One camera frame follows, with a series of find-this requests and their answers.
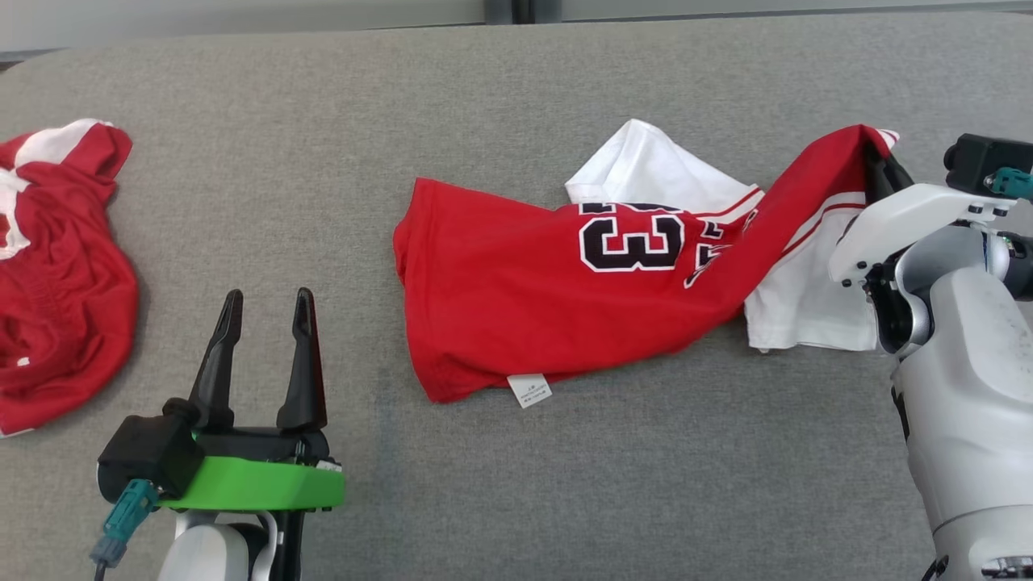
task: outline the teal connector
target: teal connector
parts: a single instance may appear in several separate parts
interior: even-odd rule
[[[93,547],[90,559],[98,569],[115,569],[126,552],[129,539],[144,519],[158,510],[158,491],[146,480],[126,486],[104,521],[104,536]]]
[[[998,195],[1033,200],[1033,176],[1012,167],[1002,167],[987,178],[987,187]]]

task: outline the jersey number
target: jersey number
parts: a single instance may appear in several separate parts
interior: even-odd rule
[[[624,204],[638,212],[677,208],[655,204]],[[582,214],[609,214],[614,204],[582,204]],[[592,218],[581,230],[582,262],[596,272],[630,272],[636,270],[674,270],[685,244],[685,224],[674,214],[654,214],[651,233],[617,232],[617,218]],[[620,245],[611,243],[621,240]]]

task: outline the red stripe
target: red stripe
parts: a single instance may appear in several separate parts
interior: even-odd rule
[[[739,208],[743,204],[746,204],[746,201],[753,197],[758,191],[760,191],[759,187],[753,188],[753,190],[750,191],[750,193],[744,195],[742,200],[740,200],[734,205],[729,206],[728,208],[720,212],[707,212],[703,214],[692,214],[692,215],[696,218],[713,218],[714,216],[724,216],[725,214],[730,214],[735,208]]]
[[[781,257],[784,258],[789,252],[792,252],[793,250],[795,250],[797,246],[800,246],[801,244],[804,243],[804,241],[806,241],[808,238],[810,238],[811,235],[813,235],[815,233],[815,231],[818,230],[818,226],[821,225],[821,220],[823,220],[825,218],[825,214],[827,214],[832,210],[842,210],[844,208],[859,208],[859,209],[863,210],[865,208],[865,205],[864,204],[833,204],[832,206],[825,208],[821,212],[821,217],[818,218],[818,221],[814,222],[814,225],[811,226],[811,230],[807,231],[807,234],[805,234],[804,236],[800,237],[800,240],[797,240],[796,242],[793,242],[791,245],[789,245],[788,248],[786,248],[785,250],[783,250]]]

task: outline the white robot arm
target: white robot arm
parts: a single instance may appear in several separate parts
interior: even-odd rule
[[[1015,305],[1033,241],[988,226],[1030,193],[995,180],[1028,178],[1033,145],[964,135],[946,159],[952,187],[870,191],[829,275],[865,286],[900,359],[890,393],[937,551],[924,581],[1033,579],[1033,332]]]

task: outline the green plastic part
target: green plastic part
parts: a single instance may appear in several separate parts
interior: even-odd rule
[[[187,493],[159,507],[220,512],[305,511],[344,502],[344,475],[299,464],[208,456]]]

